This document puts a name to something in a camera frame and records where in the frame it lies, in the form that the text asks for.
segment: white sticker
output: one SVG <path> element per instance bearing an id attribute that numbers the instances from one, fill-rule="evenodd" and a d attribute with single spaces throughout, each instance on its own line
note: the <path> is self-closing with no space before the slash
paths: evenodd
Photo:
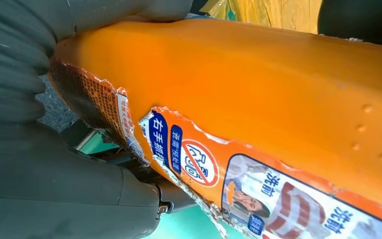
<path id="1" fill-rule="evenodd" d="M 243 154 L 230 159 L 222 209 L 256 238 L 382 239 L 382 221 Z"/>
<path id="2" fill-rule="evenodd" d="M 121 120 L 122 132 L 128 147 L 138 156 L 141 160 L 147 162 L 144 156 L 143 149 L 134 136 L 134 124 L 132 123 L 131 114 L 128 107 L 128 98 L 122 94 L 116 94 L 118 98 L 118 110 Z"/>

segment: blue label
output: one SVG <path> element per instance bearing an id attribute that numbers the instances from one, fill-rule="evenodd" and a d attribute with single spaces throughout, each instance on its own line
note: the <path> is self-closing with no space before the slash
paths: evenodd
<path id="1" fill-rule="evenodd" d="M 173 125 L 171 128 L 171 163 L 177 173 L 181 173 L 182 129 Z"/>
<path id="2" fill-rule="evenodd" d="M 165 118 L 155 111 L 149 120 L 150 142 L 153 154 L 163 158 L 163 163 L 169 167 L 168 161 L 168 124 Z"/>
<path id="3" fill-rule="evenodd" d="M 264 221 L 259 216 L 252 214 L 248 220 L 248 229 L 257 235 L 263 231 Z"/>

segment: gray ridged plastic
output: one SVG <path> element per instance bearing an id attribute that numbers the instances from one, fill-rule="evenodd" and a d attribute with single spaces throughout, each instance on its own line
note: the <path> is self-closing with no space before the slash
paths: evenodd
<path id="1" fill-rule="evenodd" d="M 36 121 L 38 76 L 61 39 L 129 14 L 180 19 L 191 2 L 0 0 L 0 239 L 129 239 L 154 228 L 155 188 L 68 150 Z"/>

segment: photo of woman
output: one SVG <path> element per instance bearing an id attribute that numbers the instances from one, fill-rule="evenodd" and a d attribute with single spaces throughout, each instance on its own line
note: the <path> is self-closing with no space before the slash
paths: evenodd
<path id="1" fill-rule="evenodd" d="M 233 191 L 229 191 L 230 184 L 234 184 Z M 232 195 L 232 203 L 228 199 L 229 195 Z M 222 201 L 223 208 L 229 209 L 227 210 L 230 212 L 229 216 L 245 226 L 250 215 L 257 215 L 264 219 L 270 216 L 270 210 L 265 204 L 241 191 L 241 182 L 237 179 L 225 182 Z"/>
<path id="2" fill-rule="evenodd" d="M 287 182 L 284 175 L 246 155 L 235 155 L 229 161 L 222 209 L 227 218 L 245 227 L 249 217 L 257 215 L 265 223 L 263 229 L 280 238 L 330 235 L 322 226 L 326 215 L 318 201 Z"/>

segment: orange paint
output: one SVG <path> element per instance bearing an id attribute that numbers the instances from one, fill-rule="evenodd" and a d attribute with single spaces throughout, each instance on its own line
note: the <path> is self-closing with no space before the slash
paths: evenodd
<path id="1" fill-rule="evenodd" d="M 225 155 L 216 158 L 220 175 L 231 154 L 250 144 L 248 156 L 326 193 L 360 195 L 357 206 L 382 218 L 372 203 L 382 205 L 382 46 L 188 19 L 120 22 L 64 41 L 56 56 L 127 91 L 134 135 L 150 160 L 138 121 L 152 107 L 167 106 L 233 140 L 232 149 L 205 144 Z M 217 188 L 186 183 L 220 203 Z"/>

